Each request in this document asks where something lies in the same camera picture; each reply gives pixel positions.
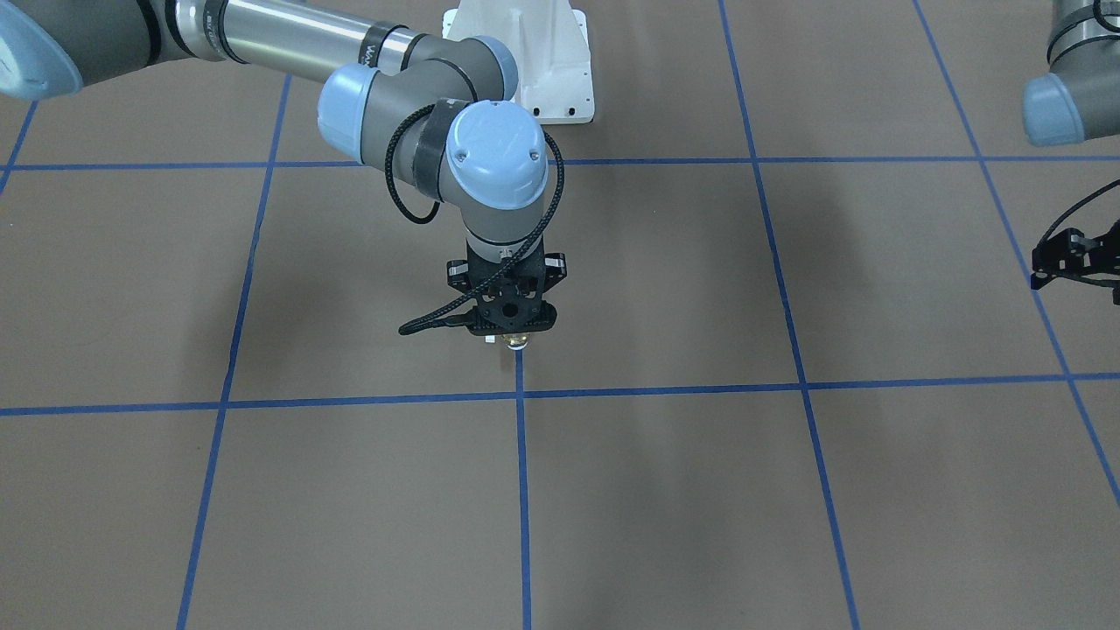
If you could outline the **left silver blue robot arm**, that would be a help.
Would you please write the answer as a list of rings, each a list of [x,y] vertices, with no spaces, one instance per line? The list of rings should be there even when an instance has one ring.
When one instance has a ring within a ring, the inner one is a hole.
[[[1068,146],[1119,133],[1119,3],[1053,1],[1048,71],[1021,96],[1028,143]]]

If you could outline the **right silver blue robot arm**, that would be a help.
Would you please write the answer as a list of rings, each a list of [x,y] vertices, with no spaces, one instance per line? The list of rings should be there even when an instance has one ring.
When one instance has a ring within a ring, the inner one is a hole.
[[[547,291],[564,257],[545,254],[548,136],[513,102],[515,56],[295,1],[4,1],[3,92],[27,101],[164,61],[231,61],[321,84],[326,143],[437,203],[460,209],[469,296]]]

